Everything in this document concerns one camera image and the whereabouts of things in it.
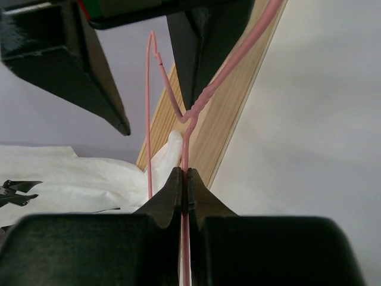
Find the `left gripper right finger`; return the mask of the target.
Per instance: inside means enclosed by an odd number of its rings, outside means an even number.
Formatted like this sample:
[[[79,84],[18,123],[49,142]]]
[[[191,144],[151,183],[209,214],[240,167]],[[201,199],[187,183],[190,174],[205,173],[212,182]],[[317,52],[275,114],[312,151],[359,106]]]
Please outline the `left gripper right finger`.
[[[239,216],[188,171],[193,285],[364,285],[341,228],[316,216]]]

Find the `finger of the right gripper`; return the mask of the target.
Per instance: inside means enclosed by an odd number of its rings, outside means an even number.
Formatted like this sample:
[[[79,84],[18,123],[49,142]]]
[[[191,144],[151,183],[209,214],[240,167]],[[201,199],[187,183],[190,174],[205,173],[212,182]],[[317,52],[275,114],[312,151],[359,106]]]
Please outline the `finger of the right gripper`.
[[[1,1],[1,62],[18,78],[131,134],[101,43],[76,1]]]
[[[187,110],[194,105],[242,36],[255,1],[201,1],[200,4],[166,16]]]

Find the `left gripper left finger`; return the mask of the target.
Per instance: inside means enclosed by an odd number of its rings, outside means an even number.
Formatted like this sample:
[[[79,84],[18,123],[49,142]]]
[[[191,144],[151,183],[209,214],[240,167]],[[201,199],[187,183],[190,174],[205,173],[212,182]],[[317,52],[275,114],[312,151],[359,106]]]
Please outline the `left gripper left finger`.
[[[1,248],[2,285],[178,285],[182,170],[131,214],[37,214]]]

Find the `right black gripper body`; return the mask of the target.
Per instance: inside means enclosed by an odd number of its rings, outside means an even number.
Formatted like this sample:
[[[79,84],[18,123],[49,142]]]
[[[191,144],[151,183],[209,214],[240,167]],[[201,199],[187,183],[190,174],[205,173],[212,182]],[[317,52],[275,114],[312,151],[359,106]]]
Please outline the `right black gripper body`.
[[[1,1],[1,28],[11,27],[13,18],[51,8],[77,9],[91,27],[111,29],[152,18],[183,16],[192,28],[205,30],[209,21],[222,18],[246,25],[254,1]]]

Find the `pink hanger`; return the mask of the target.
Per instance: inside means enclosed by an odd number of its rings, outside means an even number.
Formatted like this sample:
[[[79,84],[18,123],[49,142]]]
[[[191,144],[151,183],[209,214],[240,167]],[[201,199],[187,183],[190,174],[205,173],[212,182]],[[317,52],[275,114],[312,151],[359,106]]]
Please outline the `pink hanger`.
[[[148,36],[148,42],[146,46],[146,152],[147,152],[147,172],[148,172],[148,198],[153,197],[152,189],[152,165],[151,165],[151,122],[150,122],[150,52],[153,52],[155,58],[157,59],[159,68],[162,72],[162,77],[166,86],[166,89],[170,96],[170,101],[172,107],[175,111],[175,115],[181,123],[186,123],[190,121],[187,127],[184,137],[183,137],[183,147],[182,147],[182,170],[187,173],[189,167],[189,142],[191,134],[194,131],[196,124],[199,119],[200,112],[204,109],[206,104],[209,102],[211,97],[214,95],[215,91],[223,83],[223,81],[231,74],[232,70],[238,65],[238,63],[243,59],[248,51],[257,43],[262,34],[266,31],[270,23],[273,21],[274,17],[278,13],[279,8],[282,6],[282,0],[272,0],[267,3],[263,13],[260,18],[245,38],[245,40],[240,44],[238,50],[231,56],[227,63],[223,66],[216,78],[207,85],[201,92],[199,98],[196,100],[195,104],[190,110],[186,111],[184,114],[180,111],[176,99],[174,98],[172,87],[169,83],[167,73],[163,66],[163,61],[157,48],[157,40],[155,32],[151,31]]]

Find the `white t shirt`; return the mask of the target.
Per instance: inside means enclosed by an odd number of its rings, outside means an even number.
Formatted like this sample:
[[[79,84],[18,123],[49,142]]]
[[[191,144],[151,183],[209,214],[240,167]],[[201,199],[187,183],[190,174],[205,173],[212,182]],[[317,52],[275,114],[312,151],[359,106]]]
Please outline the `white t shirt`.
[[[38,181],[26,206],[1,207],[1,226],[40,213],[131,213],[148,201],[148,174],[111,158],[79,157],[71,147],[1,147],[1,181]]]

